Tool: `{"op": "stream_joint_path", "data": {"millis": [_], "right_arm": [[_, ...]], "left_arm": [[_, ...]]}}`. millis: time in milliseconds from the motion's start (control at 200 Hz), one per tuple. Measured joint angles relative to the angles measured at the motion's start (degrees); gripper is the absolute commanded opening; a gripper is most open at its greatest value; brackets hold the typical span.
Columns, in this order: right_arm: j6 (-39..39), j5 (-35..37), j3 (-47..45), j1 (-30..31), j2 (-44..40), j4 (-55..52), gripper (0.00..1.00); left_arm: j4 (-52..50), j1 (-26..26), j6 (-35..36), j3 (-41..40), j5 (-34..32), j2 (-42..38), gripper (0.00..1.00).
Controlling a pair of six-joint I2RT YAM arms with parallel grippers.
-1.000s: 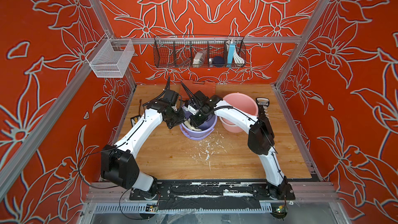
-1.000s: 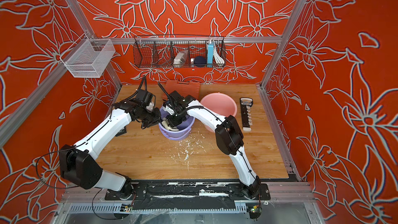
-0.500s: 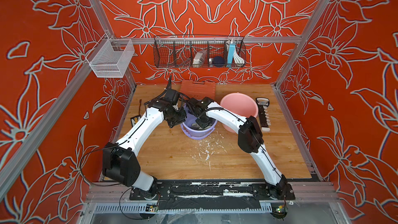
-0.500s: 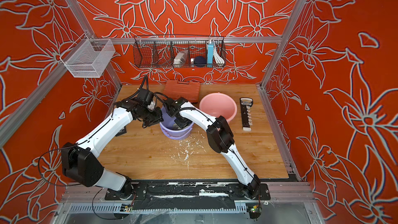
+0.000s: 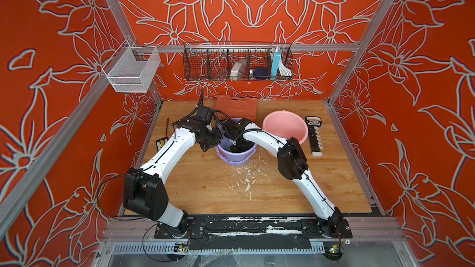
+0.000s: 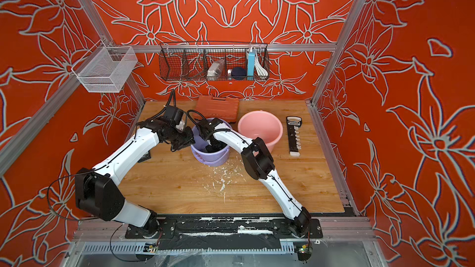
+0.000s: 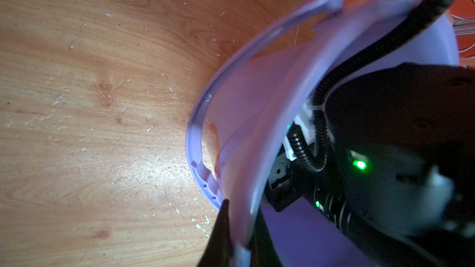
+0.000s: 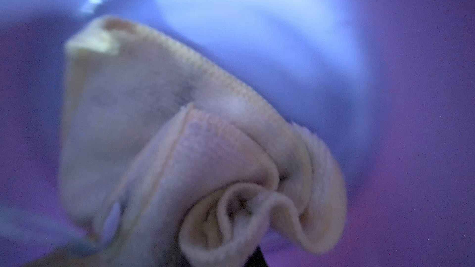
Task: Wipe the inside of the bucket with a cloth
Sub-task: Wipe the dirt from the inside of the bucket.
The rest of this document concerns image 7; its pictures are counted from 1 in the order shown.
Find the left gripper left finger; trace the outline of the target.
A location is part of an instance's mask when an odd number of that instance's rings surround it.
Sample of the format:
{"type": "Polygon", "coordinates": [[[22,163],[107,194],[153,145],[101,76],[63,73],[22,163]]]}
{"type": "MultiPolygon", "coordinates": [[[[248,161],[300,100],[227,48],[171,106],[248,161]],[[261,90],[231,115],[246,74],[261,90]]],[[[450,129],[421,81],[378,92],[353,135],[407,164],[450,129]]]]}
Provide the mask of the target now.
{"type": "Polygon", "coordinates": [[[228,199],[221,204],[212,234],[198,267],[228,267],[232,256],[228,199]]]}

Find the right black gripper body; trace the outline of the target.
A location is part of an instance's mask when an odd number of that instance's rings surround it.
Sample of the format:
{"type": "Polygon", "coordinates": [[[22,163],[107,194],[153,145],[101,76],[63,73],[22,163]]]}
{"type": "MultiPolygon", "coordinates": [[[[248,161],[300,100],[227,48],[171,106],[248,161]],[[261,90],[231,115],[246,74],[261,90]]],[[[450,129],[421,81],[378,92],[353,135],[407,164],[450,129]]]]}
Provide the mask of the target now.
{"type": "Polygon", "coordinates": [[[303,197],[339,230],[349,229],[349,208],[333,157],[323,171],[312,173],[298,160],[288,159],[282,148],[268,177],[265,197],[278,212],[303,197]]]}

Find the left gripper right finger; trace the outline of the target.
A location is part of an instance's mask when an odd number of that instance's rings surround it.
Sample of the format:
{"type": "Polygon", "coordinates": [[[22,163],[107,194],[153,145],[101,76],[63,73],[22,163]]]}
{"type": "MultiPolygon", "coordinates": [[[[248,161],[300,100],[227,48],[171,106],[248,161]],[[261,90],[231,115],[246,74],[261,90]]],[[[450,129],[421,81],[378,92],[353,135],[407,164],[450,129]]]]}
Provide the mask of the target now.
{"type": "Polygon", "coordinates": [[[252,267],[282,267],[282,263],[275,251],[262,211],[256,216],[251,240],[252,267]]]}

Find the purple plastic bucket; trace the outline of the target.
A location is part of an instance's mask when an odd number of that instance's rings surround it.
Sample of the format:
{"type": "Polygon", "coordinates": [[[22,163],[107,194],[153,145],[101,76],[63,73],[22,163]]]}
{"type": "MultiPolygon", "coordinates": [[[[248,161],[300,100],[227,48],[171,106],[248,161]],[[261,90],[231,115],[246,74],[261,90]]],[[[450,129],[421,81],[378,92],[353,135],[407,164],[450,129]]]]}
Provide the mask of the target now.
{"type": "MultiPolygon", "coordinates": [[[[230,202],[229,267],[251,267],[262,211],[283,267],[379,267],[304,198],[281,212],[265,197],[273,163],[294,118],[322,79],[403,21],[422,0],[306,0],[240,49],[213,77],[191,114],[186,156],[200,190],[220,211],[230,202]]],[[[416,40],[459,64],[445,13],[416,40]]]]}

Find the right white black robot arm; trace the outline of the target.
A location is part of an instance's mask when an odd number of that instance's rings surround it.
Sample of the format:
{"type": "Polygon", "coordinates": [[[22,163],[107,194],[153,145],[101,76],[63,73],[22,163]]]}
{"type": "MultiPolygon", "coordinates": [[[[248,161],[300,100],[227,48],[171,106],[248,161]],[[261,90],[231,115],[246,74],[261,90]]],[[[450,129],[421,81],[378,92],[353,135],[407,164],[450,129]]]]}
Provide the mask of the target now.
{"type": "Polygon", "coordinates": [[[314,90],[315,142],[287,137],[265,187],[304,198],[380,267],[475,264],[475,72],[416,40],[455,0],[422,0],[314,90]]]}

